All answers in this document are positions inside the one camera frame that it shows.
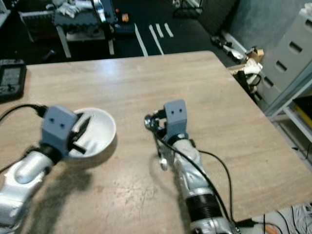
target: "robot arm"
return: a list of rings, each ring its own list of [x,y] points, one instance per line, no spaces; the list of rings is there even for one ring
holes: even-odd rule
[[[164,126],[159,125],[166,118]],[[167,161],[160,152],[157,139],[173,146],[185,154],[202,171],[200,154],[186,133],[187,114],[185,102],[168,102],[164,109],[145,117],[145,126],[153,132],[156,140],[160,165],[167,169]],[[191,219],[194,234],[234,234],[235,228],[223,217],[214,190],[203,175],[180,154],[174,153],[174,167],[177,170],[182,195]]]
[[[47,109],[39,148],[28,150],[5,175],[0,190],[0,234],[20,231],[32,197],[55,164],[69,158],[72,149],[85,153],[75,142],[86,131],[90,118],[80,125],[78,132],[72,131],[80,117],[61,106]]]

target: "dark floor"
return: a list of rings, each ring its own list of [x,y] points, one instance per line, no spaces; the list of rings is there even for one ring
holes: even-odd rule
[[[196,19],[174,19],[170,0],[113,0],[113,3],[115,8],[129,13],[131,22],[137,24],[148,55],[160,54],[149,30],[149,25],[152,25],[156,31],[155,24],[159,23],[164,38],[158,38],[158,40],[164,54],[210,50],[225,66],[235,65],[222,50],[211,44],[209,34]],[[32,9],[33,7],[34,4],[23,4],[22,2],[17,10],[23,12],[39,10],[38,5],[36,5],[36,9]],[[173,38],[166,33],[164,23],[168,23],[174,34]],[[127,58],[143,55],[136,37],[117,38],[114,42],[114,56],[109,56],[108,46],[104,41],[71,42],[69,46],[72,53],[71,59],[65,57],[58,38],[40,43],[31,42],[17,12],[13,13],[0,29],[0,59],[19,58],[23,59],[26,64],[43,63],[42,57],[50,49],[53,49],[57,55],[49,62]]]

